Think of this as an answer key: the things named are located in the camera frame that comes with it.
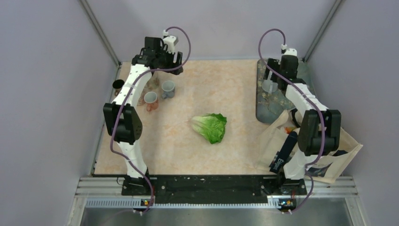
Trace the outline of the large pink mug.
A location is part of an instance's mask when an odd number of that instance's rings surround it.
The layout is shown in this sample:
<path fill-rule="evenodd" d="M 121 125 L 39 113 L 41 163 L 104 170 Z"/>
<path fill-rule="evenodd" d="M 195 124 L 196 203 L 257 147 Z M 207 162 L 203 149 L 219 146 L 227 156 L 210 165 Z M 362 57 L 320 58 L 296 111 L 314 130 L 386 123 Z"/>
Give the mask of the large pink mug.
<path fill-rule="evenodd" d="M 139 99 L 138 99 L 137 106 L 141 106 L 141 105 L 145 104 L 144 96 L 145 96 L 145 92 L 142 92 L 140 97 L 139 97 Z"/>

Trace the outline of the terracotta pink mug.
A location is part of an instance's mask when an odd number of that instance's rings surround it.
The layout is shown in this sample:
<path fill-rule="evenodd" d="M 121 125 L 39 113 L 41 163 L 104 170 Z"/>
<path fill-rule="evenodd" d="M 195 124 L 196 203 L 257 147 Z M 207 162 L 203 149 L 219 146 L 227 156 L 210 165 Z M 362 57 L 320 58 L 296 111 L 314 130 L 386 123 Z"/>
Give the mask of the terracotta pink mug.
<path fill-rule="evenodd" d="M 156 110 L 159 107 L 158 95 L 154 91 L 147 92 L 144 96 L 144 101 L 147 104 L 146 110 L 148 112 Z"/>

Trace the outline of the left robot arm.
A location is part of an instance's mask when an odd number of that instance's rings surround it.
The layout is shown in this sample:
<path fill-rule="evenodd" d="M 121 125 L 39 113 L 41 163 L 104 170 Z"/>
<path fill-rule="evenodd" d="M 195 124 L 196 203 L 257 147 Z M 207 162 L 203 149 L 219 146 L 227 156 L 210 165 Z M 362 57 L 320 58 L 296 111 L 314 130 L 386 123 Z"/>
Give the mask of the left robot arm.
<path fill-rule="evenodd" d="M 127 165 L 123 186 L 142 195 L 150 195 L 151 182 L 145 178 L 147 166 L 139 142 L 143 124 L 136 107 L 155 70 L 166 70 L 175 75 L 183 72 L 183 54 L 176 52 L 177 43 L 178 38 L 168 34 L 162 38 L 145 37 L 144 47 L 131 61 L 125 83 L 113 101 L 103 106 L 107 132 L 112 137 L 110 145 L 116 143 L 121 151 L 118 152 L 113 147 L 110 149 L 122 156 Z"/>

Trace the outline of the blue grey mug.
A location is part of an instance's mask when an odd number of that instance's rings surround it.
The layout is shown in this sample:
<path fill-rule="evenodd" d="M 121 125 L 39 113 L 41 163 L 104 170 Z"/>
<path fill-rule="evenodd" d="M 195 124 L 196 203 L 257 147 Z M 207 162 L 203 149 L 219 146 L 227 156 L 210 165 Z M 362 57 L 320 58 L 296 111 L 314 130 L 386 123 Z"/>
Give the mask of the blue grey mug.
<path fill-rule="evenodd" d="M 175 83 L 173 81 L 165 81 L 161 85 L 162 88 L 162 99 L 173 98 L 175 96 Z"/>

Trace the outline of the brown patterned mug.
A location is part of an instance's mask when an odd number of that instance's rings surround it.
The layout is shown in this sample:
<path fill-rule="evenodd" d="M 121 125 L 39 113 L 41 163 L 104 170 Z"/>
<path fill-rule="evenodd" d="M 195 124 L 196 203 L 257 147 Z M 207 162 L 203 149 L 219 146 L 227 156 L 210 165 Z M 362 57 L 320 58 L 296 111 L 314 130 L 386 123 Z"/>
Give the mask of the brown patterned mug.
<path fill-rule="evenodd" d="M 120 93 L 120 91 L 122 90 L 124 84 L 125 84 L 125 81 L 121 80 L 121 79 L 115 80 L 112 83 L 112 88 L 114 89 L 114 96 L 115 97 Z"/>

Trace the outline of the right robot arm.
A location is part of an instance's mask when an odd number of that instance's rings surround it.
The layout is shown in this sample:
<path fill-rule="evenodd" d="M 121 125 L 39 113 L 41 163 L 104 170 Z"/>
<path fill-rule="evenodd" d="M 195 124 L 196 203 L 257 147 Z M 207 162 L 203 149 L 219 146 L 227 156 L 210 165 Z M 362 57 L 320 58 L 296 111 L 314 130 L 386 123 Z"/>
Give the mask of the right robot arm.
<path fill-rule="evenodd" d="M 265 63 L 265 76 L 271 81 L 267 91 L 281 91 L 302 117 L 299 130 L 289 133 L 270 164 L 270 172 L 280 177 L 276 181 L 277 190 L 288 194 L 295 188 L 294 180 L 310 177 L 309 169 L 338 149 L 341 113 L 324 106 L 307 83 L 297 77 L 296 55 L 286 52 L 280 60 L 269 59 Z"/>

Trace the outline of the pale blue glass mug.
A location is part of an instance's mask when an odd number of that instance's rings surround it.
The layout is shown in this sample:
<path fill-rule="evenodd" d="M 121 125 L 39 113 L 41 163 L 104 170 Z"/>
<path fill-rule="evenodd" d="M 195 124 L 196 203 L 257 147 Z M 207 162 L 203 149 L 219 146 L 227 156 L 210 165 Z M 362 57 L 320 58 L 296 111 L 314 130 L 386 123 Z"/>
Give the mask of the pale blue glass mug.
<path fill-rule="evenodd" d="M 276 82 L 273 82 L 272 80 L 263 80 L 262 89 L 266 93 L 271 94 L 277 91 L 278 84 Z"/>

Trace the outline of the cream tall mug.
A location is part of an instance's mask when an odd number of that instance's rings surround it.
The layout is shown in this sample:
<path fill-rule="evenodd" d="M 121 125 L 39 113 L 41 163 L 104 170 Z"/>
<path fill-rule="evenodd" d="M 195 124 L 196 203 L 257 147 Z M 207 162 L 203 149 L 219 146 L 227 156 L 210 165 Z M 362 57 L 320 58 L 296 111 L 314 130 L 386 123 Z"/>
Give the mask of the cream tall mug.
<path fill-rule="evenodd" d="M 160 79 L 159 79 L 159 73 L 158 72 L 154 72 L 152 74 L 152 77 L 148 80 L 148 82 L 146 83 L 145 87 L 149 90 L 155 90 L 160 86 Z"/>

